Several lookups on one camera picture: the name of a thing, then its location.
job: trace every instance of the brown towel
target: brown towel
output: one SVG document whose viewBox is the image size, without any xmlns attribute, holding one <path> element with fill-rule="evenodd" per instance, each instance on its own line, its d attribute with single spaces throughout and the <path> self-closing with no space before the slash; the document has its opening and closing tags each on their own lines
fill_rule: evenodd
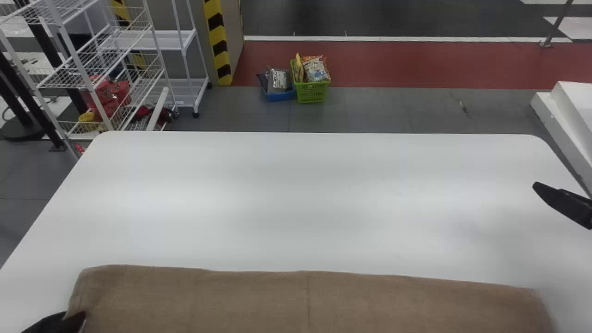
<svg viewBox="0 0 592 333">
<path fill-rule="evenodd" d="M 529 289 L 321 271 L 87 268 L 68 315 L 84 333 L 547 333 Z"/>
</svg>

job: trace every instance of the red package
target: red package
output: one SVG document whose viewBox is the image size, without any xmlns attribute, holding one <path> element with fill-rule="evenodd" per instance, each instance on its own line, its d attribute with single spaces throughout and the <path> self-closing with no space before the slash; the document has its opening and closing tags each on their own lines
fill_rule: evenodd
<svg viewBox="0 0 592 333">
<path fill-rule="evenodd" d="M 131 98 L 128 96 L 130 93 L 130 83 L 129 81 L 120 81 L 114 84 L 111 84 L 111 93 L 117 96 L 119 103 L 121 106 L 126 106 L 131 103 Z"/>
<path fill-rule="evenodd" d="M 117 107 L 119 107 L 119 100 L 116 96 L 112 96 L 110 102 L 103 103 L 103 109 L 105 110 L 105 113 L 109 118 L 113 116 L 113 114 L 117 110 Z M 102 119 L 101 113 L 99 113 L 99 110 L 96 107 L 91 107 L 91 110 L 95 114 L 95 119 Z"/>
<path fill-rule="evenodd" d="M 100 78 L 99 75 L 91 76 L 91 80 Z M 108 79 L 104 79 L 98 87 L 95 89 L 96 95 L 99 98 L 101 104 L 110 103 L 113 97 L 113 93 L 111 92 L 110 84 Z M 81 89 L 80 91 L 82 95 L 82 99 L 86 103 L 88 108 L 96 108 L 95 101 L 92 100 L 91 93 L 86 89 Z"/>
</svg>

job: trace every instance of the snack bag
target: snack bag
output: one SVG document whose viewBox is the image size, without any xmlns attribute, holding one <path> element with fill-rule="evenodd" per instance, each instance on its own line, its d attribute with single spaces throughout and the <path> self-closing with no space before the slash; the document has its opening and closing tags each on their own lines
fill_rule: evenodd
<svg viewBox="0 0 592 333">
<path fill-rule="evenodd" d="M 329 81 L 331 76 L 326 66 L 326 58 L 323 55 L 304 57 L 303 67 L 306 72 L 307 82 Z"/>
<path fill-rule="evenodd" d="M 302 59 L 300 59 L 300 55 L 296 53 L 296 67 L 294 68 L 294 81 L 295 82 L 302 82 L 304 81 L 304 67 L 302 66 Z"/>
</svg>

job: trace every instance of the red floor stripe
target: red floor stripe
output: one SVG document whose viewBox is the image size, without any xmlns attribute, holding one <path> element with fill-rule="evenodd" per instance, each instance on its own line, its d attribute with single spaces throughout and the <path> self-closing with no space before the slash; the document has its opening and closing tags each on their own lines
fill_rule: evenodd
<svg viewBox="0 0 592 333">
<path fill-rule="evenodd" d="M 592 44 L 246 41 L 233 85 L 257 86 L 266 65 L 327 56 L 333 87 L 551 89 L 592 82 Z"/>
</svg>

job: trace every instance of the white table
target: white table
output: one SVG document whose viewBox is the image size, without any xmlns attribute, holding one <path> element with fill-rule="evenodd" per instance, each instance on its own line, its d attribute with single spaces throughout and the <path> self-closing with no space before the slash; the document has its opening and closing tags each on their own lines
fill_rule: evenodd
<svg viewBox="0 0 592 333">
<path fill-rule="evenodd" d="M 525 286 L 589 333 L 592 233 L 534 181 L 583 194 L 533 136 L 109 132 L 0 270 L 0 332 L 64 310 L 85 267 L 138 264 Z"/>
</svg>

